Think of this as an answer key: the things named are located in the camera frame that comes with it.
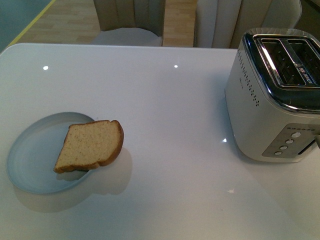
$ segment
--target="wall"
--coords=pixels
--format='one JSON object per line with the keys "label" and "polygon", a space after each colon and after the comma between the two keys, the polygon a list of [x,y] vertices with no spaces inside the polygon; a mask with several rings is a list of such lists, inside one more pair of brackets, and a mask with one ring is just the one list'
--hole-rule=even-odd
{"label": "wall", "polygon": [[300,1],[302,6],[302,15],[295,28],[312,34],[320,41],[320,6],[315,4],[317,1]]}

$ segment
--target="wooden floor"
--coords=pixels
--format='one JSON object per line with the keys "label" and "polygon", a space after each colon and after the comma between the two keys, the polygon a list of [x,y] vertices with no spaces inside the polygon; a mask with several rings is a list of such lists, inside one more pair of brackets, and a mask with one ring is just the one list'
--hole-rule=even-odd
{"label": "wooden floor", "polygon": [[[192,47],[197,0],[166,0],[166,47]],[[89,44],[100,32],[93,0],[55,0],[18,43]]]}

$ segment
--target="toaster button panel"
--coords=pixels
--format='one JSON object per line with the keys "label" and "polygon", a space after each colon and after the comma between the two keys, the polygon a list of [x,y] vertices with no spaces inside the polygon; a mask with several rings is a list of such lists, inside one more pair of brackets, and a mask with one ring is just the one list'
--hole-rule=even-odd
{"label": "toaster button panel", "polygon": [[317,135],[320,135],[320,125],[289,123],[275,137],[262,156],[269,158],[299,158],[301,154],[313,149],[315,146],[313,141]]}

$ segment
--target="yellow floor stripe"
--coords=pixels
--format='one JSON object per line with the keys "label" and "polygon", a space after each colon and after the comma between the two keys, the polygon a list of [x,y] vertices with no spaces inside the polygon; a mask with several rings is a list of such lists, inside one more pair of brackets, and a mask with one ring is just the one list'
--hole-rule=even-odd
{"label": "yellow floor stripe", "polygon": [[18,40],[33,26],[33,24],[36,23],[36,21],[39,20],[39,18],[41,18],[41,16],[48,10],[48,8],[50,8],[52,4],[54,4],[55,1],[56,0],[51,0],[51,2],[49,2],[49,4],[28,24],[28,26],[25,27],[25,29],[22,30],[22,32],[19,33],[18,36],[15,37],[15,39],[12,40],[12,42],[10,42],[7,47],[18,42]]}

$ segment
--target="glossy table surface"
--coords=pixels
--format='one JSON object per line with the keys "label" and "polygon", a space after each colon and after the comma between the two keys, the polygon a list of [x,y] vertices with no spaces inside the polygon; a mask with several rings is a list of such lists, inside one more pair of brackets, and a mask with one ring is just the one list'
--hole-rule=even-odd
{"label": "glossy table surface", "polygon": [[[1,238],[320,239],[319,149],[293,164],[256,162],[237,149],[224,94],[235,55],[7,48],[0,55]],[[62,112],[118,120],[120,155],[65,191],[20,190],[6,173],[12,144],[37,120]]]}

